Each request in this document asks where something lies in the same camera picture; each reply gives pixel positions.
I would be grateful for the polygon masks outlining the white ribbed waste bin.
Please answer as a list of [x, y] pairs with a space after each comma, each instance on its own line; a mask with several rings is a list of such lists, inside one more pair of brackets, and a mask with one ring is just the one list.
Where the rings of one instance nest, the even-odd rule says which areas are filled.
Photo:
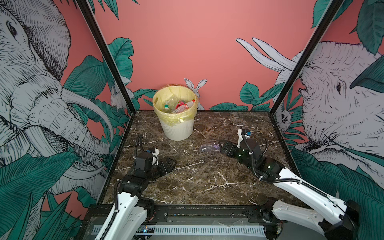
[[[184, 105], [180, 106], [179, 108], [175, 109], [173, 113], [181, 113], [182, 111], [185, 111], [189, 107], [192, 106], [194, 101], [185, 103]], [[194, 128], [194, 119], [189, 120], [186, 122], [182, 122], [176, 126], [169, 126], [165, 124], [162, 120], [159, 119], [161, 126], [163, 128], [163, 131], [167, 138], [173, 141], [182, 141], [187, 139], [193, 132]]]

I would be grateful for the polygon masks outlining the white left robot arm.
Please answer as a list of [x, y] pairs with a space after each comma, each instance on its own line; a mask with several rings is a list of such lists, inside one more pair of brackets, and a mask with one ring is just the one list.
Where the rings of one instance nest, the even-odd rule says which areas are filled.
[[142, 223], [155, 215], [154, 201], [143, 198], [143, 192], [150, 182], [173, 172], [176, 165], [170, 158], [136, 157], [132, 171], [115, 185], [113, 208], [96, 239], [133, 239]]

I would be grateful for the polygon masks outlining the black corner frame post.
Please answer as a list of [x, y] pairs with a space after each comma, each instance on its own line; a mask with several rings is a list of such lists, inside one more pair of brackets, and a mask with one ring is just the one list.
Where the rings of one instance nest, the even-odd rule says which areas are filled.
[[320, 19], [320, 22], [318, 23], [315, 31], [313, 32], [311, 39], [309, 40], [308, 44], [303, 50], [303, 53], [298, 63], [292, 70], [292, 73], [289, 75], [289, 78], [286, 81], [276, 102], [274, 103], [273, 107], [269, 111], [269, 115], [274, 115], [278, 110], [278, 107], [280, 106], [281, 102], [284, 100], [286, 94], [289, 92], [292, 85], [295, 83], [297, 77], [299, 76], [299, 73], [306, 65], [309, 57], [313, 54], [317, 44], [320, 42], [325, 32], [329, 28], [329, 25], [332, 23], [334, 17], [336, 16], [343, 2], [344, 2], [343, 0], [333, 0], [333, 1], [330, 1], [329, 4], [327, 5], [327, 8], [325, 9], [325, 12], [322, 15], [322, 18]]
[[116, 63], [115, 63], [115, 61], [111, 55], [111, 52], [108, 48], [108, 45], [105, 42], [105, 39], [102, 35], [102, 32], [98, 26], [96, 19], [94, 17], [94, 14], [91, 11], [92, 9], [90, 8], [88, 1], [77, 0], [76, 3], [77, 3], [77, 5], [78, 5], [85, 21], [86, 21], [91, 33], [92, 33], [92, 35], [93, 35], [101, 53], [102, 53], [103, 58], [106, 60], [107, 66], [109, 67], [111, 74], [112, 74], [114, 80], [116, 81], [120, 91], [121, 91], [121, 94], [123, 95], [123, 98], [125, 100], [125, 103], [128, 106], [129, 111], [131, 112], [131, 114], [135, 114], [136, 109], [135, 109], [135, 107], [131, 101], [131, 98], [129, 97], [129, 95], [127, 93], [127, 89], [126, 89], [125, 85], [123, 84], [119, 70], [118, 70]]

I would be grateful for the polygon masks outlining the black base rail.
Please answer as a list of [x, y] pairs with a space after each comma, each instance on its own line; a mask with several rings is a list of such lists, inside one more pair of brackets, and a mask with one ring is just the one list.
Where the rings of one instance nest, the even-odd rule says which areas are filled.
[[166, 223], [173, 219], [242, 219], [249, 223], [280, 223], [266, 207], [258, 205], [154, 205], [147, 223]]

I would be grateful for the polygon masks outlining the black left corner frame post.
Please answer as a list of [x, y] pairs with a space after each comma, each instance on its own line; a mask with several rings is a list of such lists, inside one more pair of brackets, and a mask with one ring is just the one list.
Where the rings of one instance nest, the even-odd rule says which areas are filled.
[[114, 80], [116, 81], [120, 91], [121, 91], [121, 94], [123, 95], [123, 98], [125, 100], [125, 103], [128, 106], [129, 111], [131, 112], [131, 114], [135, 114], [136, 109], [135, 109], [135, 107], [131, 101], [131, 98], [129, 97], [129, 95], [127, 93], [127, 89], [126, 89], [125, 85], [123, 84], [119, 70], [118, 70], [116, 63], [115, 63], [115, 61], [111, 55], [111, 52], [108, 48], [108, 45], [105, 42], [105, 39], [102, 35], [102, 32], [98, 26], [96, 19], [94, 17], [94, 14], [91, 11], [92, 9], [90, 8], [88, 1], [77, 0], [76, 3], [77, 3], [77, 5], [78, 5], [85, 21], [86, 21], [91, 33], [92, 33], [92, 35], [93, 35], [101, 53], [102, 53], [103, 58], [106, 60], [107, 66], [109, 67], [111, 74], [112, 74]]

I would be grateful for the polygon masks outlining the black right corner frame post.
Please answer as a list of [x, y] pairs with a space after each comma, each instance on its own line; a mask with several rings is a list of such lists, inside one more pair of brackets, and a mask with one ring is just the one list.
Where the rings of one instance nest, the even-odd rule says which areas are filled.
[[289, 78], [286, 81], [276, 102], [274, 103], [273, 107], [269, 111], [269, 115], [274, 115], [278, 110], [278, 107], [280, 106], [281, 102], [284, 100], [286, 94], [289, 92], [292, 85], [295, 83], [297, 77], [299, 76], [299, 73], [306, 65], [309, 57], [313, 54], [317, 44], [320, 42], [325, 32], [329, 28], [329, 25], [332, 23], [334, 17], [336, 16], [343, 2], [344, 2], [343, 0], [333, 0], [333, 1], [330, 1], [329, 4], [327, 5], [327, 8], [325, 9], [325, 12], [322, 15], [322, 18], [320, 19], [320, 22], [318, 23], [315, 31], [313, 32], [311, 39], [309, 40], [308, 44], [303, 50], [303, 53], [298, 63], [292, 70], [292, 73], [289, 75]]

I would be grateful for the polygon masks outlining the clear bottle white label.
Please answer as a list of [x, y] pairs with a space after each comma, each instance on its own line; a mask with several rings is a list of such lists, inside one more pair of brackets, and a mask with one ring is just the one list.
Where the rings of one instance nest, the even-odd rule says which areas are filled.
[[172, 113], [176, 106], [178, 105], [180, 99], [176, 95], [172, 95], [167, 100], [164, 101], [164, 112]]

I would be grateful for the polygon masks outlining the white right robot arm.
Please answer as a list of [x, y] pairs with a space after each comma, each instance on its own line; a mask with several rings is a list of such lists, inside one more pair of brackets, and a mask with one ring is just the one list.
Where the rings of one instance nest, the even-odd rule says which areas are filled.
[[345, 202], [304, 181], [277, 160], [267, 157], [257, 142], [245, 136], [237, 144], [219, 141], [219, 149], [250, 169], [259, 181], [273, 184], [308, 206], [306, 209], [269, 198], [260, 207], [260, 216], [266, 222], [292, 222], [328, 240], [358, 239], [360, 206], [356, 202]]

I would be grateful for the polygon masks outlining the yellow plastic bin liner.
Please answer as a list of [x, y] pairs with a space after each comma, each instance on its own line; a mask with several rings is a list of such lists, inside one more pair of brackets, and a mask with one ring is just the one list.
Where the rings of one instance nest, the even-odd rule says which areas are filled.
[[[164, 101], [172, 95], [176, 95], [180, 101], [193, 102], [192, 106], [181, 113], [165, 113]], [[158, 90], [153, 97], [153, 108], [160, 120], [169, 126], [176, 126], [182, 122], [193, 120], [198, 111], [199, 99], [197, 95], [187, 87], [180, 85], [167, 85]]]

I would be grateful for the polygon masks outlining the bottle red green label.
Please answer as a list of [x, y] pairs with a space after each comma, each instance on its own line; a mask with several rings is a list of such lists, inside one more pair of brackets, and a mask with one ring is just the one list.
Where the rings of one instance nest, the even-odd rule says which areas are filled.
[[176, 109], [179, 108], [180, 106], [184, 105], [185, 102], [183, 101], [179, 101], [178, 104], [176, 105]]

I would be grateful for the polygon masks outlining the clear bottle purple label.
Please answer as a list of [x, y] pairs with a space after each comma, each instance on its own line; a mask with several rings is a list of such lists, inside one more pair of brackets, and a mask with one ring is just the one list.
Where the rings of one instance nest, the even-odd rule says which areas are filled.
[[218, 142], [206, 143], [200, 146], [201, 153], [219, 152], [219, 151], [220, 151], [220, 145]]

